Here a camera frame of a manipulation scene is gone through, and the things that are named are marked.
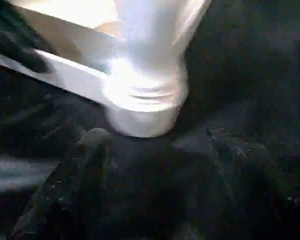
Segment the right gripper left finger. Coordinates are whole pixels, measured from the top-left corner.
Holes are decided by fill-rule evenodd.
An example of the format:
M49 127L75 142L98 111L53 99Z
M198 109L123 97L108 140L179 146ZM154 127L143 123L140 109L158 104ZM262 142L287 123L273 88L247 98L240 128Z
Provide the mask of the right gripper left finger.
M85 236L81 200L99 192L110 158L111 134L93 128L67 152L32 195L9 234L11 240L75 240Z

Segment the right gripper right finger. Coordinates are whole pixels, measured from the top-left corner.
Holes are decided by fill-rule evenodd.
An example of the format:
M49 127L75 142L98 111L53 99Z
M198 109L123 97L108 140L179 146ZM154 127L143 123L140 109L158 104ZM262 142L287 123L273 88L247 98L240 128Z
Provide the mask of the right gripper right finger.
M231 206L235 240L300 240L300 156L222 128L208 129Z

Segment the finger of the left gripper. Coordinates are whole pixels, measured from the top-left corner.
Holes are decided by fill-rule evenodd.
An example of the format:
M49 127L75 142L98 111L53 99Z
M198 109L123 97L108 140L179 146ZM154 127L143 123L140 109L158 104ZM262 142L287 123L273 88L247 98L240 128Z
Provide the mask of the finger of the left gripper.
M0 54L33 72L46 73L49 71L45 61L25 43L21 44L21 41L11 32L0 32Z

